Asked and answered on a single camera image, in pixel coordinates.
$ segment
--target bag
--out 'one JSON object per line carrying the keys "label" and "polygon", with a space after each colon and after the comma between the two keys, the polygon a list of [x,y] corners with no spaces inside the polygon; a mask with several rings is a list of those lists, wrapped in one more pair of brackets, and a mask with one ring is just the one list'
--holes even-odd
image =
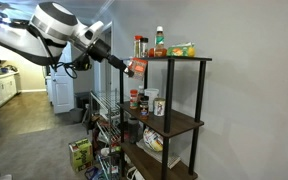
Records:
{"label": "bag", "polygon": [[127,180],[145,180],[142,174],[136,169],[135,166],[131,167],[126,173]]}

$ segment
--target cardboard box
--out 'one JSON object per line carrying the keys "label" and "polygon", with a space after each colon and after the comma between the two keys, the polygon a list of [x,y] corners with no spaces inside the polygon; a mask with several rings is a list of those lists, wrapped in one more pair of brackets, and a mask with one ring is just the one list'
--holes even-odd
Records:
{"label": "cardboard box", "polygon": [[74,171],[78,172],[92,166],[92,144],[87,138],[71,142],[68,146],[70,151],[70,161]]}

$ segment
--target floor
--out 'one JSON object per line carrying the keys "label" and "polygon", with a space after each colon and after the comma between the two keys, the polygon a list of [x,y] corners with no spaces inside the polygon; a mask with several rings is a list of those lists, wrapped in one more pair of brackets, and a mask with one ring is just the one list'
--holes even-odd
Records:
{"label": "floor", "polygon": [[21,93],[0,107],[0,137],[74,123],[69,113],[53,113],[46,92]]}

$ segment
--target ceiling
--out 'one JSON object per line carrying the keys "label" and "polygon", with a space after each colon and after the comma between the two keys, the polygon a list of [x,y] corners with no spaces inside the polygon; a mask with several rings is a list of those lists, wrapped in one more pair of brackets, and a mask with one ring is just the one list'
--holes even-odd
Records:
{"label": "ceiling", "polygon": [[61,4],[82,23],[92,24],[114,0],[0,0],[0,12],[12,19],[30,20],[37,4],[50,1]]}

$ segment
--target carpet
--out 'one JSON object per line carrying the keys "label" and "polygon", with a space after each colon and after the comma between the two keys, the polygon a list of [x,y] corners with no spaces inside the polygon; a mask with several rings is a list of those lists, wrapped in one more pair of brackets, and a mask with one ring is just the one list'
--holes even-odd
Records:
{"label": "carpet", "polygon": [[85,180],[74,172],[68,143],[88,137],[81,124],[0,138],[0,171],[13,179]]}

